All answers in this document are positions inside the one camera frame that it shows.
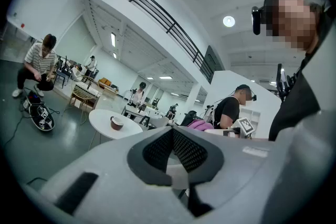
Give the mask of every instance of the white sneaker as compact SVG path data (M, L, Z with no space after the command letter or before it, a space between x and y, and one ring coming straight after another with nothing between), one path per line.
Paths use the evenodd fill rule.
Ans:
M21 90L21 89L19 89L19 88L16 88L16 89L14 90L14 92L12 93L12 96L13 96L14 98L17 98L22 92L23 92L23 90Z
M34 85L34 89L35 89L35 91L37 92L37 94L38 94L39 96L41 96L41 97L44 96L44 93L43 93L39 88L37 88L36 85Z

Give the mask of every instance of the black mesh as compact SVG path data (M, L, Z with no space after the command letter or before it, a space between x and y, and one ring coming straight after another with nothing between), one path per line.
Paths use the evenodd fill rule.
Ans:
M188 173L201 166L207 158L204 147L176 130L173 130L173 149Z
M166 172L168 158L173 149L171 132L167 132L143 149L143 158L150 165Z

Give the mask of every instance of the striped shirt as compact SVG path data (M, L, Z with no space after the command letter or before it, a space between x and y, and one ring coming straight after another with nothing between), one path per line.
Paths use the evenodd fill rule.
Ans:
M32 65L40 74L55 64L56 53L51 50L45 58L42 57L42 43L34 43L29 49L25 61Z

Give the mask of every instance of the bowl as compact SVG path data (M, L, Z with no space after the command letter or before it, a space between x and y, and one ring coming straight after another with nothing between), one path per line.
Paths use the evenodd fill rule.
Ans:
M121 122L119 118L111 117L111 127L112 129L119 131L124 124Z

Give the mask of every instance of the black railing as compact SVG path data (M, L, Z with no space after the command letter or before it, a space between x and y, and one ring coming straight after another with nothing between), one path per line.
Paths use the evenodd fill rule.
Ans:
M214 71L205 61L197 46L178 24L178 22L155 0L129 0L152 17L183 48L192 62L199 68L208 82L211 82Z

